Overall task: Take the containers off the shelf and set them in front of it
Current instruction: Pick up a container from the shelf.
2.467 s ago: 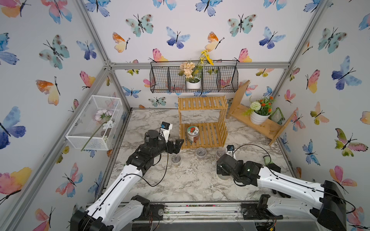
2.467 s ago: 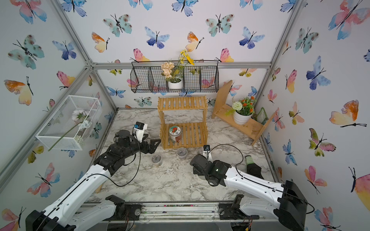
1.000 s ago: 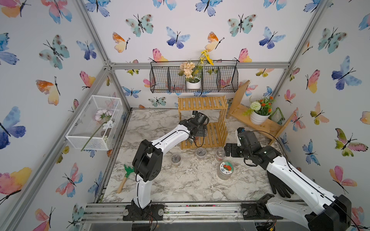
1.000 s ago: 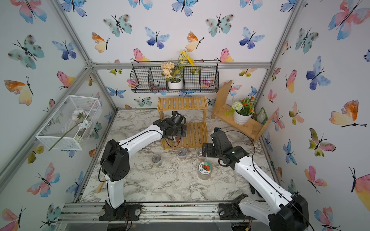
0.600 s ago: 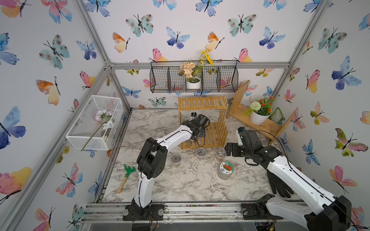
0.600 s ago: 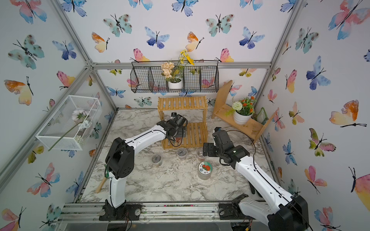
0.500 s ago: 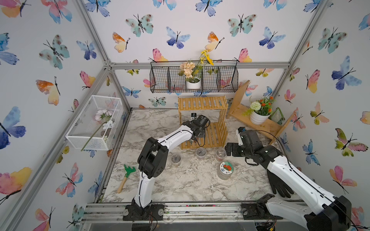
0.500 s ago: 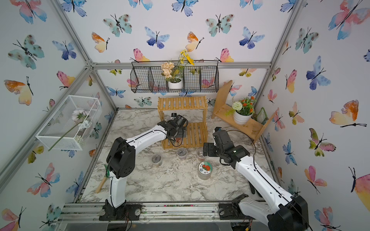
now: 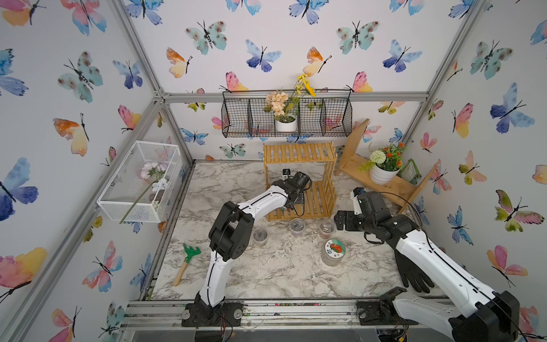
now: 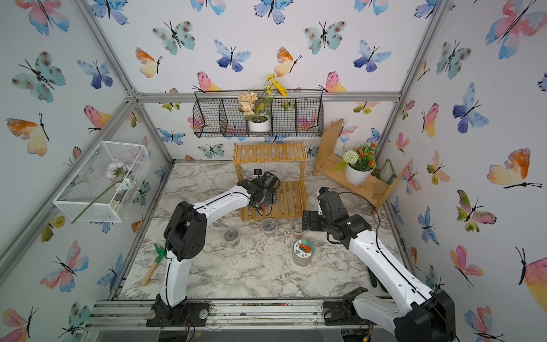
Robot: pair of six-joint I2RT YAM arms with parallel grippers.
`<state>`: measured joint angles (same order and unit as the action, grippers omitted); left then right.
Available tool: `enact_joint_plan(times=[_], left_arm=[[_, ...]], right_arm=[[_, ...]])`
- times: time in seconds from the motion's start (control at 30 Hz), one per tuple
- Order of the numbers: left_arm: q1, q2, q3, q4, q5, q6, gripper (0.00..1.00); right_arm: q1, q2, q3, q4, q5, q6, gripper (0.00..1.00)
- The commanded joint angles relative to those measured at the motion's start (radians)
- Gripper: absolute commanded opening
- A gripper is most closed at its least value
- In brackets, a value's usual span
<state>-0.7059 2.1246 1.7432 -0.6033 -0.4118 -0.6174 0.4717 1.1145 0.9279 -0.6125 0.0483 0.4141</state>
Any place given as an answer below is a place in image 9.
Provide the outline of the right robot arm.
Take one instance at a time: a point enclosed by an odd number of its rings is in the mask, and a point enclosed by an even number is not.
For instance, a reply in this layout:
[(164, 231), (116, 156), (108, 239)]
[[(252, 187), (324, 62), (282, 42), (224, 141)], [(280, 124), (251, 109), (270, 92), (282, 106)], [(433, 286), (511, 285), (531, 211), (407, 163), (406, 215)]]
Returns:
[(416, 279), (427, 276), (451, 304), (416, 296), (396, 287), (380, 297), (380, 319), (405, 319), (433, 329), (453, 341), (517, 341), (520, 304), (510, 292), (496, 292), (441, 251), (427, 232), (406, 215), (393, 216), (379, 192), (350, 191), (352, 210), (336, 213), (339, 230), (373, 235), (389, 245), (400, 271)]

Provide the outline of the clear tub dark seeds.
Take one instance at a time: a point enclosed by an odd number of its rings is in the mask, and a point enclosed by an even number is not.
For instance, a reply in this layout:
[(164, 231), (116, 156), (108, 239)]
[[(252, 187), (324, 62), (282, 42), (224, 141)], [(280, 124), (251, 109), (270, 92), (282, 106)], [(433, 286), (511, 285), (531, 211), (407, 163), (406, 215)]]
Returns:
[(253, 232), (252, 238), (256, 246), (264, 247), (269, 241), (269, 231), (266, 228), (256, 228)]

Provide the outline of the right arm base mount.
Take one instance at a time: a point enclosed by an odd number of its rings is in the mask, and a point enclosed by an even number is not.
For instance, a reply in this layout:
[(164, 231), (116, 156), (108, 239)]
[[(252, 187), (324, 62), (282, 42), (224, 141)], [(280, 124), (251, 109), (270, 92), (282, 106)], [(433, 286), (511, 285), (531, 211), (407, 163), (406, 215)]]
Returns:
[(396, 287), (381, 295), (378, 299), (356, 302), (356, 316), (361, 326), (395, 326), (408, 323), (410, 326), (418, 325), (413, 320), (400, 317), (394, 306), (397, 295), (406, 294), (407, 289)]

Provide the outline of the two-tier bamboo slat shelf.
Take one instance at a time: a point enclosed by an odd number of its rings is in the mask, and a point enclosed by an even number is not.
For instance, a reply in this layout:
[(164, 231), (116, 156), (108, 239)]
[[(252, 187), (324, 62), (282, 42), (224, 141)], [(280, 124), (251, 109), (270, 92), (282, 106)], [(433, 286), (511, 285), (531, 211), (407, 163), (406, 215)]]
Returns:
[(270, 187), (269, 167), (272, 165), (302, 164), (324, 166), (323, 178), (312, 180), (303, 172), (295, 172), (285, 179), (276, 181), (279, 187), (285, 187), (289, 201), (280, 209), (267, 215), (269, 221), (329, 218), (336, 203), (336, 191), (333, 174), (337, 157), (331, 142), (265, 145), (263, 148), (266, 186)]

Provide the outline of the tomato seed jar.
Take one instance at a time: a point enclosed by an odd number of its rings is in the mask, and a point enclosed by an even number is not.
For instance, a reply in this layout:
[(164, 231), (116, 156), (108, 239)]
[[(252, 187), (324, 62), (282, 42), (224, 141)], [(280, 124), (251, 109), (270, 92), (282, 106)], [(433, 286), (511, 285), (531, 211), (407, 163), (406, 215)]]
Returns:
[(321, 250), (321, 259), (328, 266), (338, 266), (346, 255), (346, 247), (339, 239), (329, 239)]

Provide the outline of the clear tub purple seeds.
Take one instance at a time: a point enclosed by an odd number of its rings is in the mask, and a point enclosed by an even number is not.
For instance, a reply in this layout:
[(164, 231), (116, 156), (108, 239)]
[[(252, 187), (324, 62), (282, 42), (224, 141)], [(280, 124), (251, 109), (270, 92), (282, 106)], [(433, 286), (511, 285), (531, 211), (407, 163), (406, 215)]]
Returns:
[(293, 237), (300, 237), (303, 235), (306, 228), (305, 222), (302, 219), (295, 218), (289, 222), (289, 232)]

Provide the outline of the clear tub red seeds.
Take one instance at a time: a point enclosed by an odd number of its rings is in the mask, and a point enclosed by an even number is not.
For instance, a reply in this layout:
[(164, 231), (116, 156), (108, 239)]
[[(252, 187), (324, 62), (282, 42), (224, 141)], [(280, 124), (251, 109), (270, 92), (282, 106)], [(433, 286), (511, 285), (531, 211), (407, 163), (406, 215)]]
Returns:
[(332, 219), (323, 219), (319, 223), (318, 233), (322, 239), (330, 239), (336, 232), (336, 224)]

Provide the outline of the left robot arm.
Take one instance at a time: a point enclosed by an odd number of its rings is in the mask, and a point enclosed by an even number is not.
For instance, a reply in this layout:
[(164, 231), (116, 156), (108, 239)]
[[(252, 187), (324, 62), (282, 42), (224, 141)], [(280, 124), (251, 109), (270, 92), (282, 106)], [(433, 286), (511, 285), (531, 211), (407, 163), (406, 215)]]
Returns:
[(209, 231), (211, 258), (204, 286), (195, 297), (196, 305), (214, 309), (223, 302), (232, 264), (248, 247), (255, 222), (276, 209), (294, 209), (311, 184), (308, 175), (297, 172), (246, 202), (223, 204)]

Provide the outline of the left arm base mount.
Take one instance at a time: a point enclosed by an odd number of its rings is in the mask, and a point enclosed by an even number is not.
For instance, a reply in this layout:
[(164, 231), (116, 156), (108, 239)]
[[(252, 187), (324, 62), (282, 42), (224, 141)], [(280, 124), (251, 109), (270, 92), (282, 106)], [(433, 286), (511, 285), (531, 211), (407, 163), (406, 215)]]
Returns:
[(182, 314), (182, 327), (238, 327), (243, 316), (243, 304), (221, 301), (211, 307), (205, 298), (197, 294), (193, 303), (185, 306)]

